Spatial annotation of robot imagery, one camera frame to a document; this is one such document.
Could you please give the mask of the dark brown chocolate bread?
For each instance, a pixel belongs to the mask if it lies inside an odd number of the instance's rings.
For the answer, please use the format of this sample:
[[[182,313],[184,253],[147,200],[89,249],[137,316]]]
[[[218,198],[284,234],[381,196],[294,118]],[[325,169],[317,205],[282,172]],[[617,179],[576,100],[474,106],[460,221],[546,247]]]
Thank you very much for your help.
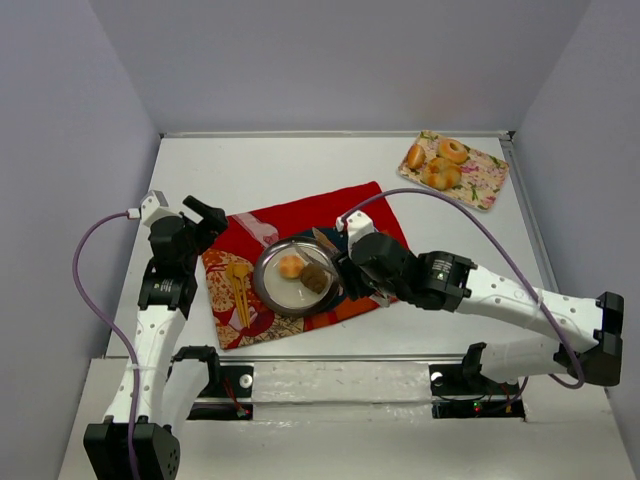
[[[321,295],[328,288],[332,276],[316,264],[307,264],[300,272],[299,280],[311,292]]]

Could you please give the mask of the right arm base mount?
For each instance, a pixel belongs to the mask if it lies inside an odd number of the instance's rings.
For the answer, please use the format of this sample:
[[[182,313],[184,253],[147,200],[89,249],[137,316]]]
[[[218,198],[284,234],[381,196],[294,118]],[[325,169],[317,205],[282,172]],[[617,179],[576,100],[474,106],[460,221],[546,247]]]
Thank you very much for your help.
[[[526,418],[518,381],[497,383],[481,374],[486,347],[484,342],[475,343],[458,363],[429,366],[434,419]]]

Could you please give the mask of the small round bun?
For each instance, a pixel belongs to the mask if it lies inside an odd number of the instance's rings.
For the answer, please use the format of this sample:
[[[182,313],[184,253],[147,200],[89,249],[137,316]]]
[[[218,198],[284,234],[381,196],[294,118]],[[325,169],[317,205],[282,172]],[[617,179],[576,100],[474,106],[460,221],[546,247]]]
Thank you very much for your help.
[[[284,255],[278,261],[278,272],[287,280],[298,279],[305,268],[305,261],[298,255]]]

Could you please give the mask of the metal tongs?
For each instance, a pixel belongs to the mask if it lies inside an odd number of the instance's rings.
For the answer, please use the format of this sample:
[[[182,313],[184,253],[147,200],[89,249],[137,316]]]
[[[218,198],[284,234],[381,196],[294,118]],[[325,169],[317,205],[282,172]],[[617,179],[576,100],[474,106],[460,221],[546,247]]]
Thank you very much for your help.
[[[323,259],[312,256],[302,246],[302,241],[311,240],[315,242],[319,251],[324,255]],[[346,298],[352,301],[368,298],[382,308],[388,308],[392,304],[393,298],[388,294],[379,292],[373,285],[367,283],[351,263],[349,257],[335,246],[330,247],[328,240],[321,240],[319,237],[301,236],[299,239],[292,239],[291,246],[296,254],[305,261],[306,265],[309,263],[316,264],[330,273],[332,276],[330,284],[337,284],[338,291]]]

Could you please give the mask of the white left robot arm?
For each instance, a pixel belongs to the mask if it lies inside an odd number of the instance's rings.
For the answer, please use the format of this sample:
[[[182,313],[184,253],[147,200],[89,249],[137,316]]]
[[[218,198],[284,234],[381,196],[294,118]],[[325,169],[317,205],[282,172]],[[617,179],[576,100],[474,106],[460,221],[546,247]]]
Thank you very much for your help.
[[[199,394],[221,380],[210,346],[179,347],[197,292],[199,257],[229,225],[225,212],[192,196],[184,206],[198,221],[170,209],[151,190],[125,217],[148,227],[152,256],[138,297],[135,331],[113,326],[128,362],[103,419],[87,426],[83,445],[99,479],[174,479],[180,433]]]

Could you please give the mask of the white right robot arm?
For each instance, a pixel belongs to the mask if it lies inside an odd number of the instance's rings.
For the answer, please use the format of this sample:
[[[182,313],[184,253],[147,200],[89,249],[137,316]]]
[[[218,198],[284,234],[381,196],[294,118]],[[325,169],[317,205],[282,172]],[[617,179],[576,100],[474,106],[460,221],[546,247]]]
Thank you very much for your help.
[[[620,382],[624,299],[618,294],[528,292],[466,257],[416,255],[380,232],[356,241],[333,264],[351,299],[382,294],[426,311],[478,315],[533,332],[517,342],[470,345],[461,363],[468,382],[558,374],[603,387]]]

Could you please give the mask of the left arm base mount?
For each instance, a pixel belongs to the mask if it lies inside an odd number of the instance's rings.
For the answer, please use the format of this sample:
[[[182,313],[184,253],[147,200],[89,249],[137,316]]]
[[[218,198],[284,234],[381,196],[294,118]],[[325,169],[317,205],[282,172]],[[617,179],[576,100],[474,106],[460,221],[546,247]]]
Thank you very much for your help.
[[[181,421],[250,421],[254,367],[222,364],[212,346],[182,347],[173,356],[163,396],[163,414],[173,428]]]

